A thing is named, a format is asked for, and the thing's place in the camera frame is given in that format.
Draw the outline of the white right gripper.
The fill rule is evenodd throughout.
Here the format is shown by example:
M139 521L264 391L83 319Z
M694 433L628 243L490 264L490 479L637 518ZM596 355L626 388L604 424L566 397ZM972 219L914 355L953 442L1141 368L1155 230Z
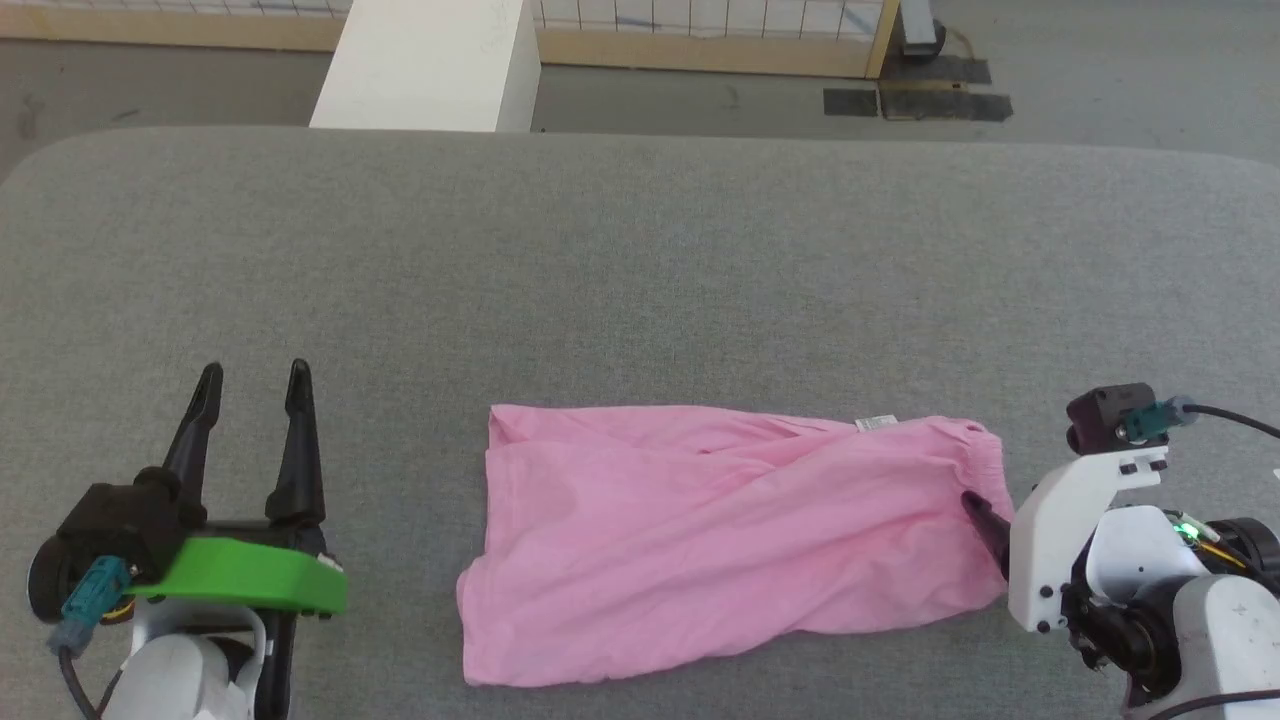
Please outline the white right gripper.
M961 506L1007 582L1007 609L1027 632L1046 633L1064 624L1057 592L1069 583L1078 556L1110 510L1116 495L1157 486L1155 464L1166 445L1085 455L1047 473L1016 510L1012 524L975 491Z

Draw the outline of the white box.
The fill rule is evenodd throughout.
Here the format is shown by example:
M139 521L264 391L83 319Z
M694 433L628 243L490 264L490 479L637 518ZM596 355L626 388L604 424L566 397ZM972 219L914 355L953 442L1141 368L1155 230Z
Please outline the white box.
M310 127L527 133L529 0L355 0Z

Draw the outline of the grey metal stand leg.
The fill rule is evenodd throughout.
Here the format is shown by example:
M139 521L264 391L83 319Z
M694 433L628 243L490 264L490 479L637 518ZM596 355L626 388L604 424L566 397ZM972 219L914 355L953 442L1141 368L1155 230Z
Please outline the grey metal stand leg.
M900 0L899 18L905 58L924 61L942 53L947 29L934 15L933 0Z

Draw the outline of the pink cloth garment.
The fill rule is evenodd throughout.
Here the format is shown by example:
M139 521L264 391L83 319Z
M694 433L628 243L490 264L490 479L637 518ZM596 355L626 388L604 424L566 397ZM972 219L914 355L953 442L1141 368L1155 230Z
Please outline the pink cloth garment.
M1004 447L970 419L495 405L488 432L484 548L457 582L470 685L910 629L1006 588L961 503L1012 515Z

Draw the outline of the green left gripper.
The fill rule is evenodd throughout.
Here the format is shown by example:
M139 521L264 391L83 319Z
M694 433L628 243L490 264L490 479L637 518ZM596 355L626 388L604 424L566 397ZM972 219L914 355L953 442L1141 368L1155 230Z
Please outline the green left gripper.
M221 407L224 370L207 364L195 386L161 468L175 478L179 501L200 501L209 438ZM310 365L291 364L288 429L268 521L215 521L164 536L156 550L131 547L137 569L131 593L227 603L255 610L335 616L347 611L349 579L329 550L323 469Z

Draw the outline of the lemon print partition screen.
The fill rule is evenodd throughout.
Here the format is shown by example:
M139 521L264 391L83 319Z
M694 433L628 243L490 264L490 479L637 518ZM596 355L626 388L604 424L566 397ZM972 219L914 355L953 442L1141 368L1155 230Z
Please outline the lemon print partition screen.
M845 3L835 32L818 29L819 6L805 0L800 29L762 36L736 28L713 36L708 28L678 31L627 26L573 29L544 20L538 33L539 58L563 67L608 67L645 70L690 70L755 76L877 79L896 46L900 0L870 3L876 29L863 33L856 4ZM224 47L285 53L334 53L346 19L302 13L253 14L246 6L197 5L154 10L137 6L0 0L0 38L50 42L124 44L168 47Z

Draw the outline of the black floor mat under stand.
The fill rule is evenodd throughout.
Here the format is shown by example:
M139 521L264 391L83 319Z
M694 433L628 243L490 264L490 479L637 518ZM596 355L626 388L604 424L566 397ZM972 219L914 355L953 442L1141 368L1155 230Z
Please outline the black floor mat under stand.
M938 55L892 56L879 76L881 83L937 82L960 85L992 85L986 59Z

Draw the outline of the long black floor mat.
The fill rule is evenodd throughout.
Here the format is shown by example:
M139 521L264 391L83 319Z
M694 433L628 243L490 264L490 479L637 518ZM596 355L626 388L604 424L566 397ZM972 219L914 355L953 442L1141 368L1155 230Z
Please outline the long black floor mat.
M1001 123L1014 114L1011 99L961 88L882 88L886 120L965 120Z

